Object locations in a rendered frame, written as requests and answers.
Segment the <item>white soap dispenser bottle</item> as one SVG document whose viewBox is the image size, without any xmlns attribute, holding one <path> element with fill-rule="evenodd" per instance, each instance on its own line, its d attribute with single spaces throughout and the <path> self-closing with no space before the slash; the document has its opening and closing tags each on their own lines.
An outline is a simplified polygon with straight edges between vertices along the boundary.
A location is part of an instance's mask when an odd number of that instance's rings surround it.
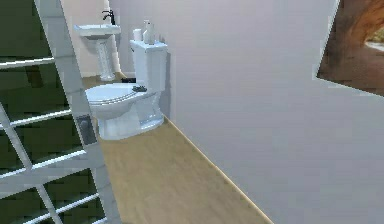
<svg viewBox="0 0 384 224">
<path fill-rule="evenodd" d="M 144 25 L 145 25 L 145 31 L 143 32 L 143 41 L 145 44 L 154 45 L 155 44 L 154 24 L 150 20 L 145 20 Z"/>
</svg>

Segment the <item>white glazed room door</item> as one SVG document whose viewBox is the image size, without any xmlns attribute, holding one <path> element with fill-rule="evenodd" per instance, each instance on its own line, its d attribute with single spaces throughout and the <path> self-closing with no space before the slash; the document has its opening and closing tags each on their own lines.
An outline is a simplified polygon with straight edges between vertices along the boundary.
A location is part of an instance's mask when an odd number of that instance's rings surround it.
<svg viewBox="0 0 384 224">
<path fill-rule="evenodd" d="M 123 224 L 60 0 L 0 0 L 0 224 Z"/>
</svg>

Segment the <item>black faucet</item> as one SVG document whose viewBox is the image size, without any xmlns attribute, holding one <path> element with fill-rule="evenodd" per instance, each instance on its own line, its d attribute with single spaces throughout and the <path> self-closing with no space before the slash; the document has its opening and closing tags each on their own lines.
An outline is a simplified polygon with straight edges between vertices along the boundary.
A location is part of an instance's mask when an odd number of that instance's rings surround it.
<svg viewBox="0 0 384 224">
<path fill-rule="evenodd" d="M 116 25 L 115 16 L 113 10 L 104 10 L 102 11 L 105 15 L 103 16 L 103 20 L 105 21 L 108 17 L 110 18 L 110 22 L 112 25 Z"/>
</svg>

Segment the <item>white pedestal sink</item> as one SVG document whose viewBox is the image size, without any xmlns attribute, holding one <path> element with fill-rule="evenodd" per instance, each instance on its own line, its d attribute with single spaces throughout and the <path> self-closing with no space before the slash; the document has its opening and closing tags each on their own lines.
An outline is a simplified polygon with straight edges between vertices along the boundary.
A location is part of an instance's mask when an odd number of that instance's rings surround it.
<svg viewBox="0 0 384 224">
<path fill-rule="evenodd" d="M 110 60 L 110 53 L 107 46 L 108 39 L 115 34 L 121 33 L 118 25 L 111 24 L 91 24 L 91 25 L 75 25 L 74 29 L 81 37 L 85 37 L 95 42 L 98 66 L 101 81 L 112 81 L 115 79 L 114 72 Z"/>
</svg>

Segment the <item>brown framed wall picture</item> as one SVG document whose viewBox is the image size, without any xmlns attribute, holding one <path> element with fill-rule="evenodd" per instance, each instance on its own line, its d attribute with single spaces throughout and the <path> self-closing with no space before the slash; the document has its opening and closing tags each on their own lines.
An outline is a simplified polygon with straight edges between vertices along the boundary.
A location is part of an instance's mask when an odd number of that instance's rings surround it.
<svg viewBox="0 0 384 224">
<path fill-rule="evenodd" d="M 316 77 L 384 97 L 384 51 L 366 45 L 384 28 L 384 0 L 340 0 Z"/>
</svg>

